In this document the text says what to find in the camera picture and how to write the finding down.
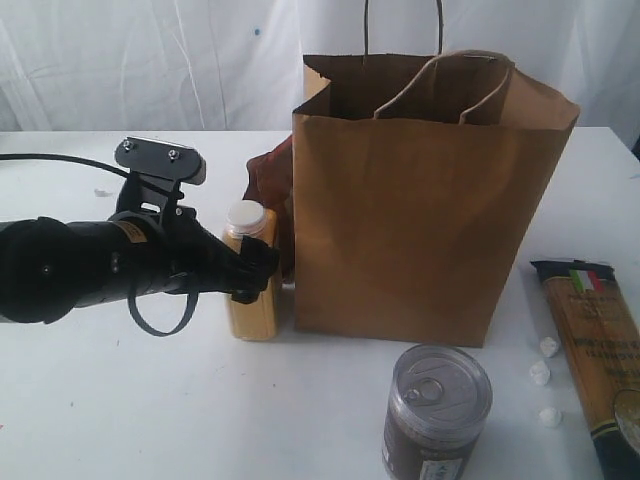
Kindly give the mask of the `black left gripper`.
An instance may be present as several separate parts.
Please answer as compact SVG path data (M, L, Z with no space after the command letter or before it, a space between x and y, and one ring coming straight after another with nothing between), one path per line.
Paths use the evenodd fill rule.
M197 296L231 290L231 300L251 304L279 269L280 252L243 238L235 252L209 233L195 210L182 207L178 180L132 173L106 221L66 225L64 289L76 305L132 301L153 293Z

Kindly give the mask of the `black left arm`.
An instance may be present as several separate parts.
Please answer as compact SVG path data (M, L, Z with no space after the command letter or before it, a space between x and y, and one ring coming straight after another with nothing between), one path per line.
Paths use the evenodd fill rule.
M148 183L132 174L106 221L2 223L2 320L52 324L75 308L124 300L135 323L160 337L138 298L185 296L174 333L189 323L202 293L256 302L279 267L278 250L248 236L233 250L198 222L194 209L179 205L182 196L176 181Z

